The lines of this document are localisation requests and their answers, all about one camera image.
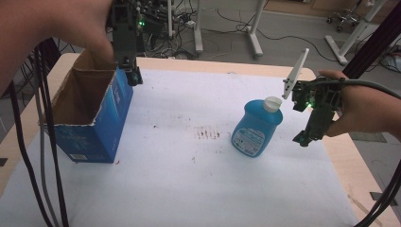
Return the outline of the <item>office chair base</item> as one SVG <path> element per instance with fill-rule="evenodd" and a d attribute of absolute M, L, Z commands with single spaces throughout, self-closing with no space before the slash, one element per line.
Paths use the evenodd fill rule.
<path fill-rule="evenodd" d="M 355 9 L 344 9 L 339 12 L 334 12 L 326 19 L 326 23 L 335 25 L 337 32 L 342 32 L 345 25 L 355 27 L 360 23 L 360 16 L 356 13 Z"/>

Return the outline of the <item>blue cardboard box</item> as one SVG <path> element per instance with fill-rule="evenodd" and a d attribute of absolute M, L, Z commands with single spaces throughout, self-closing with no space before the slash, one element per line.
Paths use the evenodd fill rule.
<path fill-rule="evenodd" d="M 51 100 L 56 144 L 74 162 L 113 162 L 132 95 L 123 70 L 82 51 Z"/>

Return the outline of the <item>dark metal stand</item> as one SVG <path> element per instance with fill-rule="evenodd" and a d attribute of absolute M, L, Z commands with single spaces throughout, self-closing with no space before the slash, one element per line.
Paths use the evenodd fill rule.
<path fill-rule="evenodd" d="M 401 0 L 345 66 L 342 73 L 349 79 L 360 78 L 399 35 L 401 35 Z"/>

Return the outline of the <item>white stand leg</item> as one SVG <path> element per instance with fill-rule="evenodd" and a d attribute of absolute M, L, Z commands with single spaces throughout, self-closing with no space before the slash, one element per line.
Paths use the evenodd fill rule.
<path fill-rule="evenodd" d="M 258 24 L 262 15 L 262 12 L 264 10 L 265 4 L 267 3 L 267 0 L 258 0 L 257 1 L 257 6 L 256 6 L 256 12 L 254 17 L 252 18 L 252 24 L 250 26 L 247 26 L 247 33 L 251 41 L 251 45 L 253 48 L 253 53 L 256 58 L 259 58 L 263 55 L 263 50 L 261 48 L 261 45 L 258 41 L 256 31 L 258 29 Z"/>
<path fill-rule="evenodd" d="M 203 52 L 203 44 L 201 38 L 201 0 L 197 0 L 197 14 L 194 26 L 195 50 L 197 53 Z"/>
<path fill-rule="evenodd" d="M 357 13 L 360 16 L 360 23 L 357 26 L 353 27 L 353 32 L 342 46 L 338 46 L 330 35 L 326 35 L 324 37 L 333 54 L 335 55 L 337 61 L 341 65 L 346 65 L 348 63 L 348 60 L 346 60 L 345 58 L 346 54 L 351 49 L 352 45 L 360 37 L 360 35 L 368 28 L 373 18 L 388 0 L 357 0 L 356 3 L 351 7 L 351 9 L 355 9 L 357 12 L 357 9 L 361 6 L 363 1 L 367 1 L 366 6 L 370 8 L 370 10 L 364 16 Z"/>

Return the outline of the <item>person's left hand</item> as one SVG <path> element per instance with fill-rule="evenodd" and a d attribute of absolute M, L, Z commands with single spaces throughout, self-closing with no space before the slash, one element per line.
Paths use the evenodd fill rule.
<path fill-rule="evenodd" d="M 106 21 L 113 0 L 42 0 L 48 34 L 113 61 Z"/>

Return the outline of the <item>white table mat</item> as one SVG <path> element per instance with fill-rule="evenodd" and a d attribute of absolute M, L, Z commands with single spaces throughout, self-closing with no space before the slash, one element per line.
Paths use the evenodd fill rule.
<path fill-rule="evenodd" d="M 356 217 L 319 142 L 292 139 L 307 113 L 283 122 L 251 158 L 232 132 L 253 99 L 280 96 L 276 77 L 146 69 L 111 164 L 75 163 L 49 143 L 28 146 L 34 166 L 58 168 L 71 227 L 353 227 Z"/>

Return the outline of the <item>blue bottle with white cap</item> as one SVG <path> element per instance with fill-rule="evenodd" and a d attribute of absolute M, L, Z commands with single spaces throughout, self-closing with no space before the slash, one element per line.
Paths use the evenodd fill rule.
<path fill-rule="evenodd" d="M 259 156 L 283 121 L 282 100 L 276 96 L 249 101 L 232 134 L 232 145 L 249 157 Z"/>

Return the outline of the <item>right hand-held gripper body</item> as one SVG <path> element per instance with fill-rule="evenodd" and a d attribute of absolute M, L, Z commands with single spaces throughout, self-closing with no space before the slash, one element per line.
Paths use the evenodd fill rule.
<path fill-rule="evenodd" d="M 306 108 L 312 109 L 304 131 L 311 140 L 321 140 L 332 123 L 335 110 L 340 105 L 340 83 L 338 80 L 325 77 L 311 81 L 298 80 L 308 52 L 308 48 L 302 51 L 288 77 L 283 80 L 282 98 L 287 99 L 289 95 L 292 95 L 291 100 L 295 111 L 303 112 Z"/>

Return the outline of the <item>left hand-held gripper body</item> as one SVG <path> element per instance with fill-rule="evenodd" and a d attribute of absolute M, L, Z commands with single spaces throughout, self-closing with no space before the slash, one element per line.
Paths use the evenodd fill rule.
<path fill-rule="evenodd" d="M 159 0 L 113 0 L 108 27 L 112 30 L 114 58 L 121 69 L 135 69 L 137 49 L 143 49 L 142 35 L 159 36 L 165 14 Z"/>

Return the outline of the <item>person's right hand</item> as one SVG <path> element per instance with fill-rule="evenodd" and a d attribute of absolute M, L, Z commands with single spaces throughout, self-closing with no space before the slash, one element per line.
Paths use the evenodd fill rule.
<path fill-rule="evenodd" d="M 389 131 L 389 118 L 382 111 L 391 108 L 392 96 L 366 86 L 346 85 L 341 89 L 340 98 L 341 116 L 329 126 L 327 136 Z"/>

